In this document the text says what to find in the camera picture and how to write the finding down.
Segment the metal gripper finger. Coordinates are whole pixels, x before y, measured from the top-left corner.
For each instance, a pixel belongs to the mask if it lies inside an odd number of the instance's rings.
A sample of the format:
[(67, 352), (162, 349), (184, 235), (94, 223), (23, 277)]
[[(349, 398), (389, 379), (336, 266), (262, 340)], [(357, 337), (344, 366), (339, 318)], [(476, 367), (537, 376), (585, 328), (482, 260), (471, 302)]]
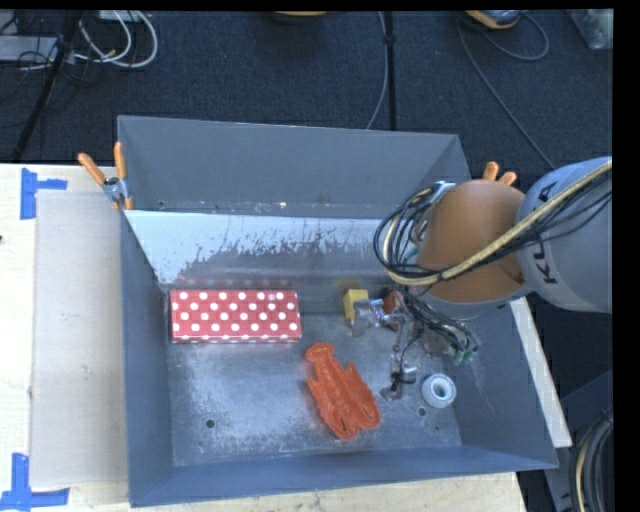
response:
[(383, 299), (360, 299), (354, 305), (351, 331), (354, 337), (362, 337), (369, 328), (387, 327), (397, 330), (401, 317), (387, 306)]
[(385, 400), (399, 400), (403, 386), (416, 381), (417, 369), (407, 362), (409, 350), (415, 345), (415, 337), (409, 327), (399, 327), (390, 356), (390, 384), (381, 391)]

